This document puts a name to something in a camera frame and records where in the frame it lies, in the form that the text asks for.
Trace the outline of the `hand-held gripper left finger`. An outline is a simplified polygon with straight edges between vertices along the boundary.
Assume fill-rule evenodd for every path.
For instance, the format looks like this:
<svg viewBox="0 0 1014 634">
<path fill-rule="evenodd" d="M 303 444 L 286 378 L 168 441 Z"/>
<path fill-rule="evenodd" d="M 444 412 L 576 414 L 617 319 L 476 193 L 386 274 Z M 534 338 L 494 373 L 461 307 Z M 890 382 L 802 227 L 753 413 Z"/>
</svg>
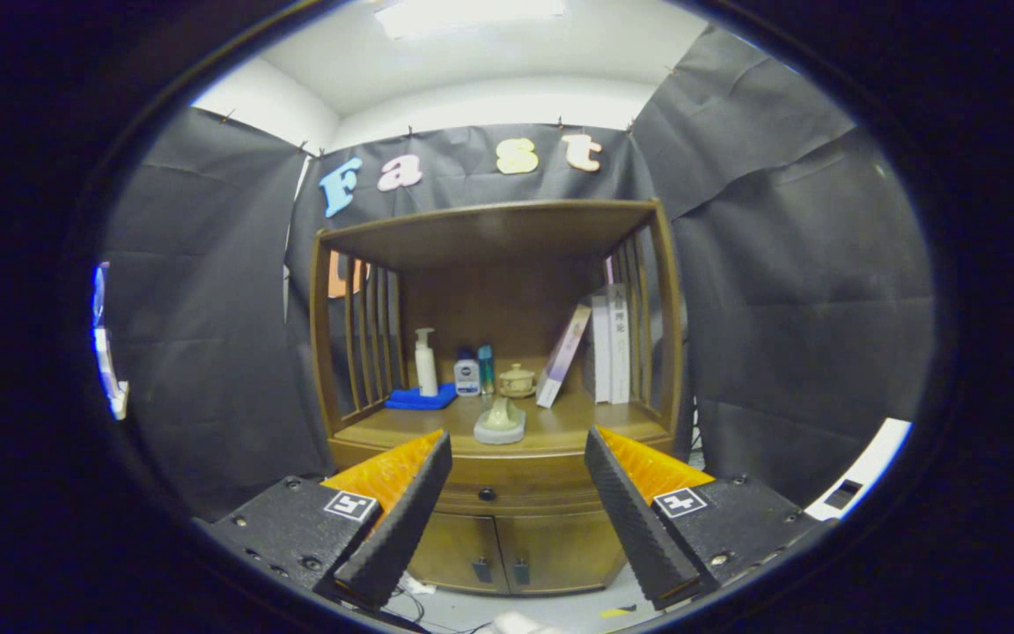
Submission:
<svg viewBox="0 0 1014 634">
<path fill-rule="evenodd" d="M 435 430 L 315 482 L 289 476 L 202 532 L 286 585 L 363 610 L 384 607 L 453 466 Z"/>
</svg>

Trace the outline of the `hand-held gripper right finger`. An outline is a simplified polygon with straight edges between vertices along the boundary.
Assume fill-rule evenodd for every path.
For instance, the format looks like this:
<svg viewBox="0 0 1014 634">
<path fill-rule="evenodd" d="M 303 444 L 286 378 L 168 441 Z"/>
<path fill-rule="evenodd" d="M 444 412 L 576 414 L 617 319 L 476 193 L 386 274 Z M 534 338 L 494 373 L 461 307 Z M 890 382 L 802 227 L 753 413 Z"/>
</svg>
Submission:
<svg viewBox="0 0 1014 634">
<path fill-rule="evenodd" d="M 656 609 L 736 585 L 836 526 L 760 479 L 716 478 L 607 428 L 589 430 L 584 461 Z"/>
</svg>

